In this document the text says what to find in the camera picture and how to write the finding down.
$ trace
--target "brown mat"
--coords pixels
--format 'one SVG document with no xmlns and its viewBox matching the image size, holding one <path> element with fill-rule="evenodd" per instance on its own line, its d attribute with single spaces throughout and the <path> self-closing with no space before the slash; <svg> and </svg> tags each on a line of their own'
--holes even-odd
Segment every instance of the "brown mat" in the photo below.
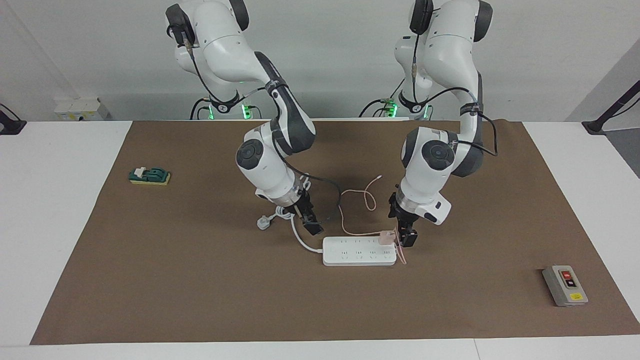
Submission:
<svg viewBox="0 0 640 360">
<path fill-rule="evenodd" d="M 500 156 L 471 177 L 450 178 L 443 194 L 451 214 L 441 226 L 416 223 L 408 265 L 378 268 L 325 267 L 282 219 L 256 228 L 273 206 L 253 195 L 234 163 L 256 125 L 135 122 L 31 343 L 640 333 L 521 124 L 499 121 Z M 404 175 L 404 138 L 418 125 L 316 122 L 317 142 L 291 161 L 346 188 L 383 174 L 371 188 L 376 211 L 345 196 L 346 225 L 391 229 L 387 199 Z M 488 126 L 484 133 L 490 146 Z M 130 184 L 139 166 L 170 170 L 169 185 Z M 333 188 L 315 181 L 311 192 L 319 217 L 329 214 Z M 342 234 L 338 218 L 315 238 L 299 229 L 315 247 Z M 554 263 L 573 266 L 588 305 L 554 306 L 540 272 Z"/>
</svg>

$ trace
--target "black cable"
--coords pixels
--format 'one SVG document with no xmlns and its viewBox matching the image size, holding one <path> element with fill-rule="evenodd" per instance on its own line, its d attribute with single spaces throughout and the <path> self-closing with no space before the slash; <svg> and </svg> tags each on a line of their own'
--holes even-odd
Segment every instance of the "black cable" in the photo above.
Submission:
<svg viewBox="0 0 640 360">
<path fill-rule="evenodd" d="M 372 102 L 370 102 L 369 104 L 367 104 L 367 106 L 364 107 L 364 109 L 362 109 L 362 111 L 360 112 L 360 115 L 358 115 L 358 117 L 362 117 L 362 115 L 364 114 L 365 111 L 367 111 L 367 109 L 369 107 L 371 107 L 371 105 L 377 103 L 377 102 L 384 102 L 382 101 L 382 99 L 377 99 L 377 100 L 373 100 Z"/>
<path fill-rule="evenodd" d="M 491 124 L 491 127 L 493 128 L 493 152 L 491 152 L 491 150 L 487 149 L 486 147 L 483 147 L 482 145 L 479 145 L 479 144 L 474 143 L 474 142 L 458 140 L 458 143 L 465 143 L 465 144 L 467 144 L 469 146 L 475 147 L 476 149 L 482 150 L 482 151 L 486 152 L 487 154 L 489 154 L 491 156 L 498 156 L 498 132 L 497 132 L 497 130 L 495 128 L 495 124 L 493 123 L 493 120 L 489 119 L 488 117 L 486 117 L 482 113 L 478 113 L 478 116 L 480 116 L 481 118 L 487 120 L 489 122 L 489 124 Z"/>
<path fill-rule="evenodd" d="M 209 87 L 204 82 L 204 79 L 202 78 L 202 75 L 200 75 L 200 70 L 198 69 L 198 64 L 196 64 L 196 59 L 195 59 L 195 57 L 193 57 L 193 55 L 191 55 L 191 61 L 193 62 L 193 67 L 196 69 L 196 75 L 198 75 L 198 79 L 200 79 L 200 82 L 202 83 L 202 86 L 204 86 L 204 88 L 207 89 L 207 92 L 209 93 L 209 96 L 211 96 L 215 101 L 224 103 L 224 101 L 222 101 L 219 98 L 217 98 L 215 95 L 213 95 L 211 90 L 209 90 Z"/>
<path fill-rule="evenodd" d="M 258 91 L 260 91 L 260 90 L 265 90 L 265 87 L 263 86 L 263 87 L 260 87 L 260 88 L 253 89 L 253 90 L 249 91 L 249 94 L 246 94 L 246 95 L 242 96 L 240 99 L 238 99 L 238 101 L 236 102 L 236 104 L 237 104 L 237 103 L 239 103 L 239 102 L 241 102 L 242 100 L 245 100 L 247 97 L 249 97 L 249 96 L 253 95 L 254 93 L 257 93 L 257 92 L 258 92 Z"/>
<path fill-rule="evenodd" d="M 287 160 L 285 160 L 285 158 L 282 156 L 282 154 L 280 154 L 280 151 L 278 150 L 278 146 L 276 145 L 276 137 L 275 134 L 273 134 L 273 132 L 271 133 L 271 141 L 273 142 L 273 148 L 276 151 L 276 154 L 278 154 L 278 156 L 280 157 L 280 159 L 287 165 L 287 167 L 289 167 L 291 170 L 293 170 L 294 172 L 298 173 L 301 176 L 306 176 L 309 179 L 315 179 L 318 181 L 324 181 L 326 183 L 330 183 L 331 185 L 335 186 L 335 189 L 338 191 L 338 200 L 335 203 L 335 208 L 333 209 L 333 212 L 323 221 L 318 221 L 318 222 L 307 222 L 306 224 L 309 225 L 321 225 L 323 222 L 325 221 L 329 221 L 333 216 L 335 216 L 335 214 L 338 212 L 338 209 L 340 207 L 340 203 L 342 202 L 342 188 L 340 187 L 340 184 L 336 183 L 335 181 L 331 180 L 331 179 L 325 179 L 323 177 L 318 177 L 318 176 L 313 176 L 311 174 L 308 173 L 304 173 L 300 170 L 298 170 L 297 168 L 294 168 Z"/>
<path fill-rule="evenodd" d="M 627 111 L 631 110 L 631 108 L 633 108 L 633 107 L 638 103 L 638 101 L 640 101 L 640 97 L 638 97 L 638 98 L 636 99 L 636 101 L 635 101 L 633 104 L 631 104 L 631 106 L 629 106 L 627 109 L 622 110 L 621 112 L 619 112 L 619 113 L 617 113 L 617 114 L 615 114 L 615 115 L 612 115 L 609 119 L 614 118 L 614 117 L 616 117 L 616 116 L 620 116 L 620 115 L 622 115 L 622 114 L 626 113 Z"/>
<path fill-rule="evenodd" d="M 15 116 L 15 118 L 16 118 L 18 121 L 22 121 L 22 119 L 20 119 L 20 117 L 19 117 L 18 115 L 16 115 L 16 114 L 13 112 L 13 110 L 11 110 L 11 109 L 7 108 L 5 104 L 3 104 L 3 103 L 1 103 L 1 102 L 0 102 L 0 106 L 2 106 L 2 107 L 3 107 L 3 108 L 5 108 L 7 111 L 9 111 L 13 116 Z"/>
<path fill-rule="evenodd" d="M 394 90 L 394 92 L 391 93 L 391 96 L 389 97 L 389 99 L 393 99 L 394 95 L 396 94 L 396 92 L 398 91 L 398 89 L 400 89 L 400 86 L 402 86 L 402 84 L 404 83 L 404 79 L 402 79 L 400 81 L 400 84 L 398 84 L 397 88 Z"/>
<path fill-rule="evenodd" d="M 251 105 L 249 106 L 249 109 L 258 109 L 258 114 L 260 114 L 260 119 L 262 119 L 262 111 L 260 111 L 259 107 Z"/>
<path fill-rule="evenodd" d="M 416 52 L 418 51 L 418 40 L 420 39 L 420 35 L 416 35 L 415 37 L 415 45 L 413 47 L 413 63 L 411 65 L 411 86 L 413 88 L 413 101 L 418 102 L 418 99 L 415 98 L 415 77 L 417 74 L 413 73 L 413 69 L 417 63 L 417 59 L 415 57 Z"/>
<path fill-rule="evenodd" d="M 207 99 L 206 97 L 203 97 L 202 99 L 198 99 L 194 104 L 193 107 L 191 108 L 191 115 L 189 116 L 189 120 L 193 120 L 193 115 L 195 115 L 196 113 L 196 109 L 198 108 L 198 105 L 203 102 L 203 101 L 208 101 L 209 99 Z"/>
<path fill-rule="evenodd" d="M 380 109 L 374 111 L 373 115 L 371 115 L 371 117 L 376 117 L 376 114 L 378 113 L 378 111 L 380 111 L 380 113 L 382 114 L 384 112 L 384 108 L 380 108 Z"/>
<path fill-rule="evenodd" d="M 471 91 L 469 91 L 469 89 L 462 88 L 460 86 L 455 86 L 455 87 L 452 87 L 452 88 L 448 88 L 448 89 L 442 90 L 441 92 L 438 92 L 437 94 L 435 94 L 434 96 L 430 97 L 429 99 L 426 99 L 424 102 L 427 103 L 427 102 L 435 99 L 436 97 L 438 97 L 438 96 L 440 96 L 440 95 L 442 95 L 442 94 L 444 94 L 446 92 L 455 91 L 455 90 L 462 90 L 464 92 L 467 92 L 468 94 L 471 94 Z"/>
<path fill-rule="evenodd" d="M 200 109 L 198 109 L 198 120 L 202 120 L 202 119 L 200 118 L 200 112 L 201 112 L 202 110 L 208 110 L 208 109 L 209 109 L 209 107 L 208 107 L 208 106 L 202 106 Z"/>
</svg>

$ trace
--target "yellow base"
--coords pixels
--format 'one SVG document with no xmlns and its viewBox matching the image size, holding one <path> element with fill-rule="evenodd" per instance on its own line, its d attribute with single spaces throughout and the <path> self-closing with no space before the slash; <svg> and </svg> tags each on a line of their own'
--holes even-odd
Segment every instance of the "yellow base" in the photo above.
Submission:
<svg viewBox="0 0 640 360">
<path fill-rule="evenodd" d="M 136 180 L 129 180 L 132 184 L 138 184 L 138 185 L 160 185 L 160 186 L 164 186 L 167 185 L 169 183 L 169 179 L 171 179 L 171 173 L 167 173 L 166 175 L 166 180 L 163 183 L 154 183 L 152 181 L 136 181 Z"/>
</svg>

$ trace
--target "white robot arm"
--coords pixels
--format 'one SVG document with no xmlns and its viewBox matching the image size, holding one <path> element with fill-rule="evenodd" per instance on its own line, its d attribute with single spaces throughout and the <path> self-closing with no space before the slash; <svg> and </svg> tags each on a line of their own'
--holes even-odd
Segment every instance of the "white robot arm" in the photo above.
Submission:
<svg viewBox="0 0 640 360">
<path fill-rule="evenodd" d="M 213 75 L 209 77 L 212 84 L 226 86 L 215 83 L 215 78 L 226 83 L 264 84 L 278 114 L 245 134 L 236 154 L 237 166 L 257 188 L 257 196 L 298 214 L 313 235 L 320 233 L 323 229 L 309 194 L 284 161 L 286 156 L 310 148 L 316 129 L 275 66 L 267 56 L 254 52 L 242 35 L 248 25 L 243 1 L 192 0 L 169 7 L 166 16 L 168 29 L 178 43 L 176 52 L 184 47 L 196 72 L 198 64 L 205 63 Z"/>
<path fill-rule="evenodd" d="M 412 225 L 420 217 L 436 225 L 446 219 L 451 203 L 440 190 L 449 175 L 465 177 L 482 165 L 482 150 L 471 146 L 482 146 L 483 109 L 482 77 L 471 48 L 486 34 L 492 13 L 482 0 L 449 0 L 436 10 L 431 0 L 416 0 L 410 17 L 416 35 L 396 44 L 396 60 L 406 76 L 396 99 L 399 113 L 421 118 L 426 103 L 440 95 L 429 99 L 433 83 L 451 91 L 461 104 L 459 134 L 419 127 L 404 141 L 401 158 L 406 174 L 389 199 L 389 217 L 397 218 L 404 247 L 415 242 Z"/>
</svg>

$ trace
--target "wall outlet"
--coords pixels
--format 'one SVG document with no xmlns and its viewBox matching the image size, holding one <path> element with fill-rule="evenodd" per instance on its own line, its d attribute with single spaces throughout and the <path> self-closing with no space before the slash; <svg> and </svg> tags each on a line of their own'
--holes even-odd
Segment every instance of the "wall outlet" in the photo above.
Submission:
<svg viewBox="0 0 640 360">
<path fill-rule="evenodd" d="M 59 101 L 54 112 L 62 121 L 111 120 L 109 110 L 99 99 L 93 98 Z"/>
<path fill-rule="evenodd" d="M 395 245 L 380 245 L 378 236 L 328 236 L 322 248 L 326 266 L 389 266 L 396 262 Z"/>
</svg>

